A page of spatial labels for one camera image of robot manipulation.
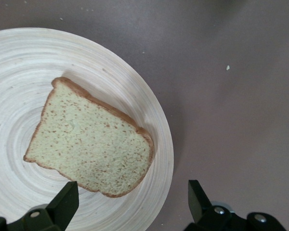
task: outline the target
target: brown crust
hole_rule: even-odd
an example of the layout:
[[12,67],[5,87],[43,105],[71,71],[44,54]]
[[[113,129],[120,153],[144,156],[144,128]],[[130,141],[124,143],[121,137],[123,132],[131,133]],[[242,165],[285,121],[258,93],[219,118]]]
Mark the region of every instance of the brown crust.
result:
[[[92,95],[90,95],[90,93],[85,90],[84,88],[82,88],[81,86],[79,86],[78,84],[74,83],[73,81],[71,81],[70,79],[66,78],[66,77],[58,77],[58,78],[55,78],[53,81],[52,81],[52,86],[53,86],[53,90],[50,92],[50,94],[48,95],[47,97],[47,100],[46,100],[46,103],[44,105],[44,108],[42,110],[42,113],[41,113],[41,118],[43,117],[44,115],[44,112],[46,110],[46,107],[47,107],[47,102],[49,101],[49,99],[52,97],[52,95],[54,94],[54,91],[56,89],[56,86],[58,84],[58,82],[61,82],[63,84],[65,84],[66,86],[68,86],[69,88],[71,88],[77,95],[79,95],[80,97],[83,97],[83,98],[86,98],[88,99],[89,101],[91,101],[92,103],[95,103],[95,104],[98,104],[100,105],[101,107],[103,107],[104,109],[106,109],[108,112],[112,113],[113,115],[123,119],[124,121],[126,121],[127,123],[131,124],[133,127],[136,128],[136,132],[140,135],[143,136],[143,138],[148,142],[149,144],[149,147],[150,147],[150,154],[149,154],[149,164],[148,164],[148,167],[147,167],[147,170],[146,172],[141,176],[141,178],[131,187],[130,190],[128,190],[127,192],[124,192],[124,193],[121,193],[121,194],[116,194],[116,195],[113,195],[113,194],[110,194],[110,193],[106,193],[106,192],[101,192],[103,195],[107,196],[107,197],[111,197],[111,198],[117,198],[117,197],[122,197],[126,194],[128,194],[129,192],[131,192],[133,189],[135,189],[140,183],[141,181],[144,179],[144,177],[146,176],[152,162],[153,162],[153,159],[155,157],[155,148],[154,148],[154,143],[153,143],[153,140],[152,140],[152,137],[151,135],[149,134],[149,132],[147,130],[145,130],[143,127],[139,127],[136,123],[135,120],[133,120],[130,116],[128,116],[127,114],[125,114],[124,112],[120,111],[119,109],[93,97]],[[54,169],[54,168],[50,168],[48,166],[45,166],[43,165],[42,163],[39,163],[39,162],[36,162],[34,159],[30,159],[28,158],[26,155],[28,154],[29,150],[30,150],[30,146],[31,146],[31,143],[32,141],[35,139],[36,137],[36,134],[39,130],[39,127],[40,125],[42,124],[42,120],[39,122],[39,124],[37,125],[34,133],[33,133],[33,136],[32,136],[32,139],[30,141],[30,144],[27,148],[27,151],[24,155],[24,161],[26,162],[30,162],[30,163],[37,163],[39,166],[43,167],[43,168],[47,168],[47,169]],[[61,173],[60,171],[58,171],[62,176],[68,178],[69,180],[71,181],[74,181],[73,179],[71,179],[70,177],[66,176],[65,174]],[[92,190],[88,187],[85,187],[84,185],[78,183],[78,186],[90,191],[90,192],[100,192],[100,190]]]

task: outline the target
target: gray tabletop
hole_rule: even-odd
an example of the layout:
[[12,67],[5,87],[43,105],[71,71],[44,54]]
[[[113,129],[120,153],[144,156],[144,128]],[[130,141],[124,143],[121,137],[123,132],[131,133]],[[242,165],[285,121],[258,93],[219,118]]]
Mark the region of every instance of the gray tabletop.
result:
[[0,30],[46,27],[110,49],[158,98],[174,174],[148,231],[193,221],[187,183],[289,230],[289,0],[0,0]]

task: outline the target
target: swirl pattern plate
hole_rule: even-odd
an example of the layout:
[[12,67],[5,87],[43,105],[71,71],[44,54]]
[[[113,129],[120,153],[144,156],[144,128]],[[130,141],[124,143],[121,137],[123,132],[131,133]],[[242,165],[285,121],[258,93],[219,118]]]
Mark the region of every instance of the swirl pattern plate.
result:
[[117,55],[88,39],[45,28],[0,31],[0,216],[8,223],[48,204],[68,179],[23,161],[51,81],[65,76],[147,129],[156,156],[129,194],[108,198],[79,188],[67,230],[144,231],[164,204],[173,172],[169,125],[145,81]]

